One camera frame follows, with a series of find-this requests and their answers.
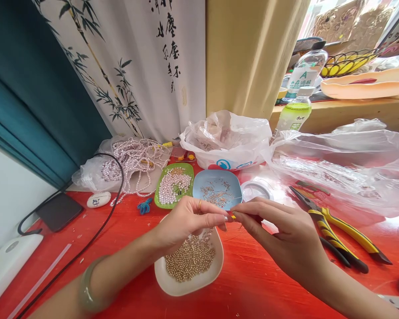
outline black phone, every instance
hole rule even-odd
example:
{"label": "black phone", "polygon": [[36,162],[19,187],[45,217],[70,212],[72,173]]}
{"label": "black phone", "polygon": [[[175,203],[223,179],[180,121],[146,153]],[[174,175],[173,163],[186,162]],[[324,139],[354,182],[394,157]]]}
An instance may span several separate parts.
{"label": "black phone", "polygon": [[83,207],[65,193],[60,193],[37,210],[37,215],[53,232],[67,226],[83,211]]}

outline window sill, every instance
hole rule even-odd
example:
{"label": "window sill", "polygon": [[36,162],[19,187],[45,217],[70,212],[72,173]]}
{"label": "window sill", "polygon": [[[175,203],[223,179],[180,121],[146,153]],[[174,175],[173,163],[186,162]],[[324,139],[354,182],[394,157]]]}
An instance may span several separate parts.
{"label": "window sill", "polygon": [[[270,127],[275,129],[283,106],[275,106]],[[312,114],[301,127],[304,133],[329,133],[338,126],[353,123],[356,118],[378,118],[387,129],[399,132],[399,96],[374,100],[338,100],[312,103]]]}

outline beige curtain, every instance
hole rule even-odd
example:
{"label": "beige curtain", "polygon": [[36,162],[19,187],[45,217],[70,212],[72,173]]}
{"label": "beige curtain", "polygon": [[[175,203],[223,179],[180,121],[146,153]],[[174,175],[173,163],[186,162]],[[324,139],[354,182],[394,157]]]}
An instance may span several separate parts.
{"label": "beige curtain", "polygon": [[207,1],[207,115],[270,118],[309,3]]}

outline woman's right hand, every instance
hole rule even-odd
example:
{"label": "woman's right hand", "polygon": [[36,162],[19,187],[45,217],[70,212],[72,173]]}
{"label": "woman's right hand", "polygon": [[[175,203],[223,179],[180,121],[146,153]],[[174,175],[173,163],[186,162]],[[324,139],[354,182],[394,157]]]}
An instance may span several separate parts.
{"label": "woman's right hand", "polygon": [[[231,208],[237,222],[270,254],[287,275],[308,288],[331,271],[313,221],[301,209],[256,197]],[[279,233],[270,234],[249,215],[259,215],[275,224]]]}

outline white bowl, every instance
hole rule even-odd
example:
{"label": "white bowl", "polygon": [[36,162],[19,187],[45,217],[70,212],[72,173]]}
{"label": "white bowl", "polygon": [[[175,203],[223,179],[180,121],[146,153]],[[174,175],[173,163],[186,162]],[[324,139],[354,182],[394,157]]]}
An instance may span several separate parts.
{"label": "white bowl", "polygon": [[[200,236],[203,236],[205,232],[206,230],[203,230]],[[155,277],[161,289],[170,296],[179,297],[199,290],[215,281],[223,267],[223,245],[219,233],[215,228],[210,236],[210,244],[216,251],[210,268],[189,281],[177,282],[175,278],[168,274],[164,257],[158,259],[154,264],[154,268]]]}
{"label": "white bowl", "polygon": [[[365,78],[375,78],[377,81],[369,84],[349,84]],[[321,90],[325,95],[336,99],[396,96],[399,95],[399,69],[329,78],[321,82]]]}

